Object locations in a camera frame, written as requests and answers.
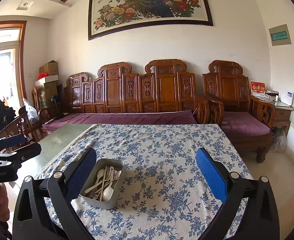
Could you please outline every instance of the glass door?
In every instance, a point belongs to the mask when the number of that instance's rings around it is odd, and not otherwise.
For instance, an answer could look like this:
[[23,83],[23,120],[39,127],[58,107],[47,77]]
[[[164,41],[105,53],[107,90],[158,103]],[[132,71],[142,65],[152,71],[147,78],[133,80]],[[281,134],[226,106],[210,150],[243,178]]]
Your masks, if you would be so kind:
[[0,100],[12,107],[16,113],[21,102],[17,89],[17,55],[18,48],[0,50]]

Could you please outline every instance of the white plastic bag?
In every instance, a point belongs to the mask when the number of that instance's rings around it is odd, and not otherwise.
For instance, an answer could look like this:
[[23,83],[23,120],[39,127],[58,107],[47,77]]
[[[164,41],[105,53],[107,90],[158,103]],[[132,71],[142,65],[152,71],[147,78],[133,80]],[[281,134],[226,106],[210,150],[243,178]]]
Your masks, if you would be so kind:
[[28,112],[28,119],[30,124],[35,124],[39,122],[39,116],[37,114],[37,110],[33,108],[26,99],[23,98],[23,102],[26,106],[26,111]]
[[287,138],[283,128],[275,129],[272,136],[272,149],[278,152],[284,152],[287,146]]

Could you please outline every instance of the blue gripper pad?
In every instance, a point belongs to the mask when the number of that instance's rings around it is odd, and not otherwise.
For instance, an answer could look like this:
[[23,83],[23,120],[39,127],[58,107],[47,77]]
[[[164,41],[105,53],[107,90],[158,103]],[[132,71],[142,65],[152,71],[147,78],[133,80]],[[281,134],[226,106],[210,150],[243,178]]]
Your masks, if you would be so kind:
[[214,197],[225,203],[227,199],[226,182],[203,149],[197,151],[196,162]]
[[67,191],[65,194],[65,200],[68,203],[71,202],[71,200],[78,198],[78,195],[95,166],[96,161],[96,151],[91,149],[70,176],[66,183]]

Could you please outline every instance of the gray metal container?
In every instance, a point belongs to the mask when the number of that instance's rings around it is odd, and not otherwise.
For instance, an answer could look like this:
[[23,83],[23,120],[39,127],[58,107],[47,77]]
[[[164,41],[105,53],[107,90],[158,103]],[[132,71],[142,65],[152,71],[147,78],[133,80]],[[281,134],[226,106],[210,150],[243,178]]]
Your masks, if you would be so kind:
[[[91,187],[92,185],[95,184],[97,180],[97,173],[99,170],[104,169],[105,166],[113,166],[116,171],[121,171],[119,179],[117,180],[117,183],[114,187],[114,193],[112,194],[112,197],[108,201],[98,201],[98,200],[93,200],[91,198],[87,198],[85,195],[85,190]],[[125,179],[125,174],[126,173],[126,167],[125,163],[122,160],[116,160],[116,159],[99,159],[92,169],[85,185],[80,191],[81,197],[87,202],[87,204],[95,207],[100,207],[104,209],[112,209],[117,205],[117,200],[119,197],[119,193],[123,184],[123,181]]]

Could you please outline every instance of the floor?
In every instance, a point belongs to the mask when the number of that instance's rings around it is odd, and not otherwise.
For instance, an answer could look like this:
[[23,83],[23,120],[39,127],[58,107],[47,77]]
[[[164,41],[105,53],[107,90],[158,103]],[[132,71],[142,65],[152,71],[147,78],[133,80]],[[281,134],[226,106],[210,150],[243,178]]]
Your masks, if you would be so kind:
[[[255,154],[242,156],[254,179],[267,176],[276,199],[280,223],[280,239],[283,240],[294,228],[294,164],[286,153],[269,151],[266,160],[257,164]],[[9,196],[10,221],[12,227],[13,211],[19,189],[6,184]]]

